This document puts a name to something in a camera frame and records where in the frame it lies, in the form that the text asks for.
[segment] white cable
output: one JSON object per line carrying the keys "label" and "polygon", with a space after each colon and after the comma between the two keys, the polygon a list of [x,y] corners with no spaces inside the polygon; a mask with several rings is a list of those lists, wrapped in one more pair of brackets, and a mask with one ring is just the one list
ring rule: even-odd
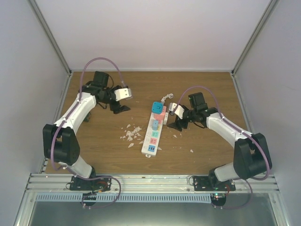
{"label": "white cable", "polygon": [[171,98],[173,98],[173,97],[174,97],[173,93],[167,94],[165,97],[162,97],[161,103],[164,104],[164,103],[165,103],[165,100],[166,100],[167,98],[171,99]]}

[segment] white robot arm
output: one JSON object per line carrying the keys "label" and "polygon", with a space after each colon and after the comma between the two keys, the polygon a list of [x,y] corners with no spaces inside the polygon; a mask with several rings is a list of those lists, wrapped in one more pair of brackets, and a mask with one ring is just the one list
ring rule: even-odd
{"label": "white robot arm", "polygon": [[193,110],[189,110],[183,105],[178,105],[176,108],[176,103],[169,105],[170,114],[175,114],[176,119],[168,127],[181,131],[187,128],[189,122],[199,122],[204,128],[209,128],[218,133],[234,148],[233,162],[214,168],[209,172],[212,187],[232,179],[248,179],[266,171],[267,168],[262,154],[249,137],[260,145],[271,169],[272,162],[268,146],[262,134],[252,134],[245,131],[230,122],[216,108],[208,108],[202,93],[189,95],[189,100]]}
{"label": "white robot arm", "polygon": [[132,96],[131,89],[116,86],[108,88],[108,74],[95,72],[93,81],[82,87],[83,92],[77,95],[75,101],[67,112],[53,125],[45,125],[43,129],[44,155],[50,158],[52,140],[58,126],[63,123],[54,147],[54,161],[64,167],[70,168],[82,178],[89,178],[93,168],[80,156],[80,148],[76,139],[76,133],[81,123],[90,116],[90,111],[99,103],[109,104],[114,114],[130,110],[127,106],[121,106],[119,101],[129,99]]}

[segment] wooden table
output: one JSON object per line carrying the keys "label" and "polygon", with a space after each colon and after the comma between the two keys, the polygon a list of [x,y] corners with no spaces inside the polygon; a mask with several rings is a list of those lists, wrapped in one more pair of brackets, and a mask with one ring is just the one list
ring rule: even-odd
{"label": "wooden table", "polygon": [[[109,72],[115,85],[120,84],[117,73]],[[64,114],[75,100],[79,90],[80,73],[74,73],[63,107]],[[94,73],[87,72],[84,83],[93,79]],[[80,155],[97,173],[135,173],[135,174],[207,174],[210,169],[233,161],[233,148],[218,134],[189,124],[181,133],[175,129],[163,127],[159,147],[155,157],[146,158],[141,153],[143,140],[127,141],[120,139],[126,130],[133,131],[134,126],[142,128],[140,134],[145,135],[146,127],[154,101],[173,93],[174,98],[166,100],[166,104],[177,102],[181,94],[191,86],[202,85],[210,88],[216,95],[221,111],[225,116],[245,128],[246,125],[238,102],[238,97],[229,73],[202,72],[123,72],[125,82],[131,88],[133,98],[121,101],[122,105],[131,108],[128,112],[114,115],[109,109],[96,106],[89,122],[80,126],[77,139]],[[208,106],[215,106],[210,94],[201,89],[190,90],[181,104],[190,107],[188,95],[203,92]],[[168,123],[175,120],[169,116]],[[48,163],[46,173],[55,172]]]}

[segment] white backdrop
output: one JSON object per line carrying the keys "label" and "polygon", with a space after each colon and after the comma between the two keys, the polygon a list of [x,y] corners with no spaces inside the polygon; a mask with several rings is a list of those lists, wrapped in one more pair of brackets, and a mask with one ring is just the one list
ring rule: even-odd
{"label": "white backdrop", "polygon": [[291,225],[300,225],[301,1],[279,1],[237,72],[250,120],[267,138]]}
{"label": "white backdrop", "polygon": [[67,73],[27,1],[1,1],[0,30],[0,225],[11,226]]}
{"label": "white backdrop", "polygon": [[36,2],[73,70],[107,57],[122,70],[229,71],[269,0]]}

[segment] white fragment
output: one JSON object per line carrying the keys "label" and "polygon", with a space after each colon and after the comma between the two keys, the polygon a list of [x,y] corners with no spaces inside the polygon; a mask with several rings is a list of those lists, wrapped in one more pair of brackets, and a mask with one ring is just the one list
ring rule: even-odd
{"label": "white fragment", "polygon": [[138,127],[136,127],[136,128],[134,129],[133,133],[137,133],[137,132],[139,132],[140,130],[142,130],[142,129],[140,128],[140,126],[138,126]]}

